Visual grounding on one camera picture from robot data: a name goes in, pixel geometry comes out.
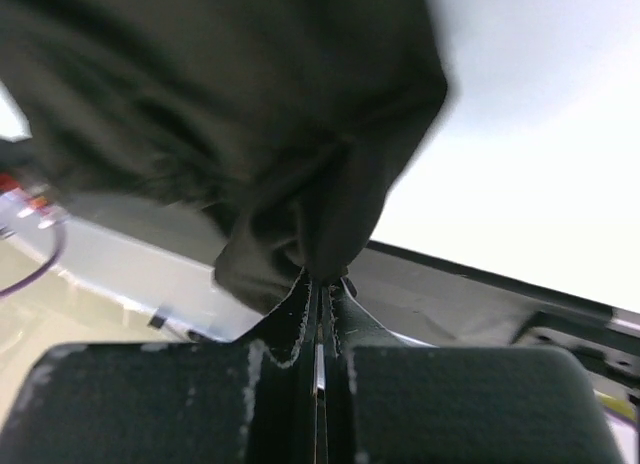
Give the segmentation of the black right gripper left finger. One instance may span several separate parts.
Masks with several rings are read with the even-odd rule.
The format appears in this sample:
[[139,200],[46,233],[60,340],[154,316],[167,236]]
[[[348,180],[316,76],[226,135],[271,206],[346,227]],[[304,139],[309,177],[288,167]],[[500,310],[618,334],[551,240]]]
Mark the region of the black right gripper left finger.
[[311,463],[316,285],[231,343],[68,343],[27,374],[5,463]]

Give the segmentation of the black t-shirt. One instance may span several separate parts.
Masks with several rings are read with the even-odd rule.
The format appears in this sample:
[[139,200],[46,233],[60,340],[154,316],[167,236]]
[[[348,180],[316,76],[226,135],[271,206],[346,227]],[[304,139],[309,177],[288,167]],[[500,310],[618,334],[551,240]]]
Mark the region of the black t-shirt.
[[1,0],[1,80],[22,169],[203,212],[260,314],[346,273],[447,94],[428,0]]

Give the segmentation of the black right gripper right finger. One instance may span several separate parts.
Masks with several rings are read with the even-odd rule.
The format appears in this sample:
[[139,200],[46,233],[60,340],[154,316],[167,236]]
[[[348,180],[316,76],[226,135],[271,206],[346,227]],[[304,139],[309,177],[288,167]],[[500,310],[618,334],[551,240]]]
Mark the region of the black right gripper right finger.
[[619,463],[586,371],[551,346],[408,346],[322,294],[331,463]]

